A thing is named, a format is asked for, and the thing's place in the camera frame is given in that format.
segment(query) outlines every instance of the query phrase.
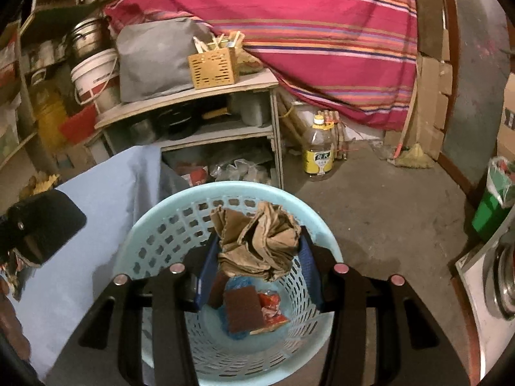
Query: yellow plastic container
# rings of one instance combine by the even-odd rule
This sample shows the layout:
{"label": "yellow plastic container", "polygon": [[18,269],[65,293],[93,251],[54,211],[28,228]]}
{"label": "yellow plastic container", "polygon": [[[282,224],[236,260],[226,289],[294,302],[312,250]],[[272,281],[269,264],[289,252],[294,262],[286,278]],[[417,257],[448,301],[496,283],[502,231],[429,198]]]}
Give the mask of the yellow plastic container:
{"label": "yellow plastic container", "polygon": [[29,87],[30,101],[43,144],[50,152],[56,152],[66,145],[66,138],[59,131],[59,126],[68,115],[59,90],[54,83],[46,81],[45,76],[44,68],[34,73]]}

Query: white plastic bucket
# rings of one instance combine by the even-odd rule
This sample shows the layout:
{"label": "white plastic bucket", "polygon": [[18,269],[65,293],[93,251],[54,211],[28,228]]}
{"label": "white plastic bucket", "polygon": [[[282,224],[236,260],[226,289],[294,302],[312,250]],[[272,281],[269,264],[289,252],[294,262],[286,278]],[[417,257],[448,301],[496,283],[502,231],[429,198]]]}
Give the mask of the white plastic bucket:
{"label": "white plastic bucket", "polygon": [[76,101],[93,103],[104,113],[120,104],[120,68],[116,49],[108,49],[89,57],[71,70]]}

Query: yellow label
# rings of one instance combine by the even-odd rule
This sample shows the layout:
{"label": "yellow label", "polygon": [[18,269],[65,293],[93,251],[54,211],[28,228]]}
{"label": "yellow label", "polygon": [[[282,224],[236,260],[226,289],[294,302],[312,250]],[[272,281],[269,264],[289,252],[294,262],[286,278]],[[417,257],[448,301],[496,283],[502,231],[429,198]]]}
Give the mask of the yellow label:
{"label": "yellow label", "polygon": [[304,151],[304,171],[308,174],[324,175],[333,168],[333,151]]}
{"label": "yellow label", "polygon": [[333,129],[333,127],[334,127],[334,122],[324,123],[323,125],[317,125],[316,123],[313,123],[313,125],[312,125],[313,129],[323,129],[325,131]]}

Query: gray cloth bag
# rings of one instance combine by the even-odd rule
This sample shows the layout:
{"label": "gray cloth bag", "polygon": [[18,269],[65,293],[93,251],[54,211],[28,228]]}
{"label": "gray cloth bag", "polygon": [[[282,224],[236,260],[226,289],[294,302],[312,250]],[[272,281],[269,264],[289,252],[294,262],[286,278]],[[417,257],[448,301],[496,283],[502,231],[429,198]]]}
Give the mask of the gray cloth bag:
{"label": "gray cloth bag", "polygon": [[193,88],[187,57],[193,36],[211,41],[206,26],[188,17],[125,26],[118,35],[120,96],[124,103]]}

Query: broom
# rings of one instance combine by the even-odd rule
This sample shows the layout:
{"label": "broom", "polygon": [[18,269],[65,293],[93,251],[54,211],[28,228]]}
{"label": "broom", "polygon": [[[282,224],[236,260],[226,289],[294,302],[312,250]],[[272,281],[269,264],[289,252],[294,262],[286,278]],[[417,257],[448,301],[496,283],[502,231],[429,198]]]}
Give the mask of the broom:
{"label": "broom", "polygon": [[418,138],[420,134],[420,119],[415,117],[416,122],[416,144],[414,144],[409,150],[403,152],[401,154],[402,145],[404,143],[404,139],[406,138],[406,134],[408,133],[409,124],[411,122],[411,116],[413,115],[413,111],[415,110],[415,101],[417,99],[418,92],[418,68],[417,68],[417,78],[415,79],[415,84],[413,86],[413,92],[411,93],[411,100],[409,101],[409,109],[408,115],[406,116],[406,121],[404,122],[404,127],[402,128],[401,140],[398,142],[397,149],[395,150],[395,154],[393,158],[388,160],[390,164],[395,165],[396,167],[407,167],[407,168],[432,168],[434,165],[433,160],[424,153],[421,145],[418,143]]}

